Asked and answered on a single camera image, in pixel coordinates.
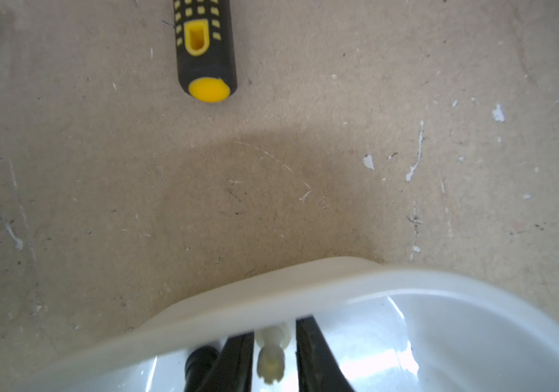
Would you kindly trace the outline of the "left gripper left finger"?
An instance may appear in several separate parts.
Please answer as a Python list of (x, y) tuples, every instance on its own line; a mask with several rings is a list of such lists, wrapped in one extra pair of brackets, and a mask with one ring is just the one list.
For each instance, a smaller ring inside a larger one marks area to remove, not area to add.
[(250, 391), (254, 333), (230, 337), (197, 391)]

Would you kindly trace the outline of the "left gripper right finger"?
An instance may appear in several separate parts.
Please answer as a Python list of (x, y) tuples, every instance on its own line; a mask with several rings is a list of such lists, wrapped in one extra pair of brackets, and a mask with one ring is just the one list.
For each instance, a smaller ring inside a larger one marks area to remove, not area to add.
[(299, 391), (353, 391), (314, 317), (296, 323)]

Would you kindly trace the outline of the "white rook chess piece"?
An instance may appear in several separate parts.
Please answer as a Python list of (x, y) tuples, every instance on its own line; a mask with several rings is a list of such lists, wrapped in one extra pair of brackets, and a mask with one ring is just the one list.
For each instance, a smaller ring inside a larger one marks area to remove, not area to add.
[(266, 385), (279, 383), (286, 369), (285, 351), (291, 341), (287, 323), (279, 323), (258, 329), (254, 338), (260, 351), (258, 353), (257, 374)]

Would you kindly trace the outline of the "white plastic storage box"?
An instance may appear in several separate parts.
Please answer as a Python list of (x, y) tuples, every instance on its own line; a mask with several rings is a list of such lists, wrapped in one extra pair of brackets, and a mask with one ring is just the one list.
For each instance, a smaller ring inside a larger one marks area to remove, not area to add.
[(188, 356), (287, 323), (283, 379), (299, 391), (296, 323), (314, 317), (353, 391), (559, 391), (559, 325), (489, 284), (430, 269), (334, 257), (171, 305), (132, 333), (50, 365), (21, 391), (184, 391)]

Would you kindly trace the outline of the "black chess piece front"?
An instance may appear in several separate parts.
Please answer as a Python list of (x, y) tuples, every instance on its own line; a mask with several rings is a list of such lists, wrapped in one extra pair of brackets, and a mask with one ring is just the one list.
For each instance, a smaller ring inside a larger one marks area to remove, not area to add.
[(184, 370), (185, 392), (195, 392), (203, 385), (218, 356), (218, 350), (212, 346), (202, 346), (188, 356)]

